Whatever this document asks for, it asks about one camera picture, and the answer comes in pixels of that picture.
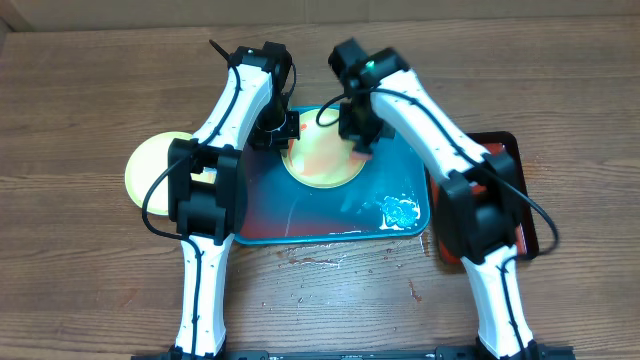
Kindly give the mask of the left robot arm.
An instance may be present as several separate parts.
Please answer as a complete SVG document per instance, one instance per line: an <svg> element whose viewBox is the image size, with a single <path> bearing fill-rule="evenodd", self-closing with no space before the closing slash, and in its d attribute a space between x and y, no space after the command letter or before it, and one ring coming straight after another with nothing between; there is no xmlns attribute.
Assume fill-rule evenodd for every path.
<svg viewBox="0 0 640 360"><path fill-rule="evenodd" d="M168 214L184 255L181 327L171 359L221 359L226 327L227 263L247 206L244 147L282 151L300 137L288 107L286 81L295 74L285 45L238 47L223 55L228 78L205 124L168 151Z"/></svg>

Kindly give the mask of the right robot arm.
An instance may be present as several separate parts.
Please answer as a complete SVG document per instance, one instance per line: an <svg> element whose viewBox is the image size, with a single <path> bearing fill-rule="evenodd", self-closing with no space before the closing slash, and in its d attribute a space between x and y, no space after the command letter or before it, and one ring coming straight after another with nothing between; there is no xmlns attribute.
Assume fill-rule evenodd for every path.
<svg viewBox="0 0 640 360"><path fill-rule="evenodd" d="M517 228L524 194L516 163L491 154L462 132L392 48L367 54L353 39L334 47L328 64L344 88L339 135L371 154L380 138L399 134L437 187L436 237L459 258L476 304L481 352L490 359L534 359L539 348L517 284Z"/></svg>

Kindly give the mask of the dark scrubbing sponge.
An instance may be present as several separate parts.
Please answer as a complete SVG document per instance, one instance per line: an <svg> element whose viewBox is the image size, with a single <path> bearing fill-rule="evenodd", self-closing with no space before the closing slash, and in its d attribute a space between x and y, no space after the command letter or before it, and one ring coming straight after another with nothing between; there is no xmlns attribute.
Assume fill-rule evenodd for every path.
<svg viewBox="0 0 640 360"><path fill-rule="evenodd" d="M358 161L370 161L373 157L373 155L371 153L363 153L363 152L358 152L358 151L352 151L350 157L352 159L358 160Z"/></svg>

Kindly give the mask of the green plate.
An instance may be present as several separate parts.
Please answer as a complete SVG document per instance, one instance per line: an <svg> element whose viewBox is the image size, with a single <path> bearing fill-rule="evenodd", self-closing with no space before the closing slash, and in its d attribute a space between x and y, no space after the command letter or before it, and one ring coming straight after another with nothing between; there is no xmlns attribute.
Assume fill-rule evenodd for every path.
<svg viewBox="0 0 640 360"><path fill-rule="evenodd" d="M340 137L337 123L320 127L318 112L315 108L300 114L300 137L289 141L282 161L289 174L304 185L339 187L354 179L367 159L354 154L354 142Z"/></svg>
<svg viewBox="0 0 640 360"><path fill-rule="evenodd" d="M174 139L190 140L185 132L165 132L155 135L142 144L130 156L124 174L127 193L131 200L142 207L143 200L154 181L168 167L167 155ZM147 207L149 213L168 215L168 181L164 179L153 192Z"/></svg>

